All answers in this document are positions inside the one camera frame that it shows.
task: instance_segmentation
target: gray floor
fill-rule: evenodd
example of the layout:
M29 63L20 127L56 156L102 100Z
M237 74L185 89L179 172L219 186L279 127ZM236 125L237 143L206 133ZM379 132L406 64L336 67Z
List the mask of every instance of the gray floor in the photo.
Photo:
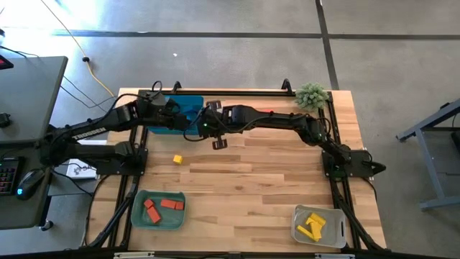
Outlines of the gray floor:
M60 9L56 2L64 3L64 8ZM7 33L4 45L38 55L67 55L70 60L66 76L96 101L107 98L107 93L88 75L72 40L49 36L51 29L61 29L54 17L38 1L23 3L8 2L0 14L0 24ZM71 29L320 32L313 0L47 3ZM323 0L323 6L330 33L460 33L459 1ZM308 81L317 81L326 88L330 85L322 41L316 39L78 40L96 64L96 74L114 92L120 87L150 86L155 80L162 80L166 86L179 80L188 88L279 88L284 78L289 78L294 86ZM435 196L428 171L417 142L408 140L400 144L395 135L432 114L440 105L460 97L460 42L332 40L331 49L339 87L353 93L364 143L375 160L387 165L387 171L376 177L375 185L388 247L404 253L459 257L460 206L430 212L418 209L419 201ZM78 95L68 83L63 86ZM102 115L97 109L69 109L69 103L79 105L60 92L53 124L62 126ZM87 206L84 196L54 199L49 218L57 227L49 232L1 231L0 253L77 247Z

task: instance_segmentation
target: red block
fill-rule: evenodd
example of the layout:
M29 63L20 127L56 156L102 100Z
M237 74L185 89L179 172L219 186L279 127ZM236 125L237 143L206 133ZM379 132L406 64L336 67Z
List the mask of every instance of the red block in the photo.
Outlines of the red block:
M146 199L146 200L144 201L144 206L145 206L146 208L150 208L150 207L153 206L153 205L155 205L155 203L154 203L151 199Z
M154 206L151 206L147 210L147 213L149 214L149 217L153 221L153 223L157 223L161 219L160 215L158 214L158 212L157 212L157 210L155 209Z
M175 209L177 210L184 210L184 203L182 201L178 201L175 203Z
M175 209L176 201L163 199L161 200L161 206L165 208Z

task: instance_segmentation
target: computer mouse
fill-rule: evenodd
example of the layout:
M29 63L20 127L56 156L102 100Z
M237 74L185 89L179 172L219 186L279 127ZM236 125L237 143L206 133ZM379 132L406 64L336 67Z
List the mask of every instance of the computer mouse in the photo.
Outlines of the computer mouse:
M16 197L23 201L30 199L44 176L45 171L43 169L36 169L26 173L17 186Z

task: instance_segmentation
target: green plant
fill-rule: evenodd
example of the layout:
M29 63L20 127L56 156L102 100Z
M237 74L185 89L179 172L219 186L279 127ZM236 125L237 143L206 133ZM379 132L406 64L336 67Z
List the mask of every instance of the green plant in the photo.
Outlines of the green plant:
M304 110L313 112L326 104L329 95L319 83L307 83L295 92L295 103Z

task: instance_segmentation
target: wooden table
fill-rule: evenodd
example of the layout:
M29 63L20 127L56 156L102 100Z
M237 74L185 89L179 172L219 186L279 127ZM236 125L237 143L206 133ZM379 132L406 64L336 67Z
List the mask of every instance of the wooden table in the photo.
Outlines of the wooden table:
M122 88L119 93L137 94L138 90ZM362 148L351 92L332 91L332 94L342 143L352 149ZM204 97L205 101L221 100L223 106L244 104L275 112L302 112L296 107L293 97ZM118 105L133 99L127 96ZM126 141L128 137L129 132L111 132L108 144ZM295 132L281 129L257 128L242 135L226 135L225 138L229 147L213 150L211 139L187 142L182 135L149 133L147 169L141 177L139 190L184 192L187 199L185 223L177 231L133 227L129 249L338 251L300 244L290 236L290 220L295 205L333 208L329 182L323 176L321 149L309 147ZM176 154L183 156L182 165L173 163ZM107 178L96 194L88 231L90 241L114 213L119 182L118 176ZM350 189L357 218L377 244L385 247L372 188L360 178L350 178ZM116 245L120 242L124 222L123 217Z

